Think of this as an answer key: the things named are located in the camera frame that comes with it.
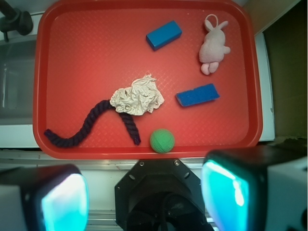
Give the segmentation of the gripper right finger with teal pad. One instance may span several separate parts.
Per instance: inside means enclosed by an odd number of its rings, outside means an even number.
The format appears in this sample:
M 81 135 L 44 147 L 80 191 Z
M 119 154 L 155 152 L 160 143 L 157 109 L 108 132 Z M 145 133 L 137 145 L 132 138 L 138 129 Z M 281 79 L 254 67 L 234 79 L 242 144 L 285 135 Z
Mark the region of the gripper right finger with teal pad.
M 205 207 L 221 231 L 305 231 L 307 169 L 306 147 L 210 151 L 201 172 Z

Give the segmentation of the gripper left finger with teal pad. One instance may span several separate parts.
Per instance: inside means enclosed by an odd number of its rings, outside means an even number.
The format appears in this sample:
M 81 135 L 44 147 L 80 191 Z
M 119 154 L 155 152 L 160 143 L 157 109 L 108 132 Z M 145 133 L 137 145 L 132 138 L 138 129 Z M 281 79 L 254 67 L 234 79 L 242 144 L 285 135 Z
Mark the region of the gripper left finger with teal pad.
M 87 181 L 75 165 L 0 172 L 2 231 L 84 231 L 89 204 Z

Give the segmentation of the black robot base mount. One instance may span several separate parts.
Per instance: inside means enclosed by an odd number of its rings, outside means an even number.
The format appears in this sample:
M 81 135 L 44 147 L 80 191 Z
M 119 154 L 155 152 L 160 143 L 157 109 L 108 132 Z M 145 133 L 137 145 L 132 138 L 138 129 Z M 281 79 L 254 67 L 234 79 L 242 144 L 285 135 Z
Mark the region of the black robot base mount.
M 179 159 L 139 160 L 115 186 L 125 231 L 211 231 L 200 179 Z

